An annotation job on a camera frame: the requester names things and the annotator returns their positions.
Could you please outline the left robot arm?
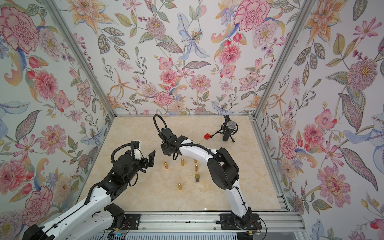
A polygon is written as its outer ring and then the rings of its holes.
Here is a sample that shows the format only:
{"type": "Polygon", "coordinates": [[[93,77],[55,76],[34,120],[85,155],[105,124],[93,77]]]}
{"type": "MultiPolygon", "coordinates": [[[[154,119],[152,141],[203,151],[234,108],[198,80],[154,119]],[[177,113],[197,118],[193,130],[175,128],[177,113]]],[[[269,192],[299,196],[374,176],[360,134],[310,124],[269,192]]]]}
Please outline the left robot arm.
{"type": "Polygon", "coordinates": [[[87,240],[97,231],[118,230],[128,224],[125,211],[113,201],[132,187],[138,173],[154,166],[155,151],[145,158],[132,141],[115,149],[113,164],[106,177],[90,188],[85,199],[64,214],[42,226],[33,225],[23,235],[24,240],[87,240]]]}

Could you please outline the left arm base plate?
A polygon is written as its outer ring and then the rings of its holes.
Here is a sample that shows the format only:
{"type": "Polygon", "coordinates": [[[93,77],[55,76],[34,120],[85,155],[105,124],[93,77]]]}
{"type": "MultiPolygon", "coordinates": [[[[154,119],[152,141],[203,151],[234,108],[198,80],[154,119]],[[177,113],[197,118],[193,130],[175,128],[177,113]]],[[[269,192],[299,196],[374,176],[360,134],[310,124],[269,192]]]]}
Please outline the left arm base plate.
{"type": "Polygon", "coordinates": [[[141,215],[140,214],[124,214],[114,217],[111,227],[108,230],[117,230],[117,231],[131,231],[138,230],[140,223],[141,215]]]}

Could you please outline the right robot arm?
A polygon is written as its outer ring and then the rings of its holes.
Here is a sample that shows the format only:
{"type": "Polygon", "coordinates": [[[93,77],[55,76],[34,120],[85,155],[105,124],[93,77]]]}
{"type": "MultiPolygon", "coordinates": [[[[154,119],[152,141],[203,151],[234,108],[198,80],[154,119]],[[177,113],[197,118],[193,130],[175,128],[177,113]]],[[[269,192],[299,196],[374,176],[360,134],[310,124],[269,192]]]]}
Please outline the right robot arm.
{"type": "Polygon", "coordinates": [[[245,229],[251,221],[252,209],[246,203],[240,186],[239,167],[225,148],[209,149],[185,136],[176,136],[158,114],[153,116],[158,135],[162,140],[161,149],[165,156],[187,156],[208,167],[216,186],[224,190],[231,205],[231,216],[239,229],[245,229]]]}

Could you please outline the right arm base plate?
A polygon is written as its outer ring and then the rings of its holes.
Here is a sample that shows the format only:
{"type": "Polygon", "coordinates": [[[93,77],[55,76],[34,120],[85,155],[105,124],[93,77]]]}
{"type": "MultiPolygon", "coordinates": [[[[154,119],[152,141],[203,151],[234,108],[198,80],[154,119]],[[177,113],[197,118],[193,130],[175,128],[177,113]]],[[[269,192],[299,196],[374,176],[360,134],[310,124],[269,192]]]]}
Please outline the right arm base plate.
{"type": "Polygon", "coordinates": [[[262,222],[258,214],[252,214],[249,219],[243,220],[234,214],[220,214],[220,219],[216,221],[221,230],[262,230],[262,222]]]}

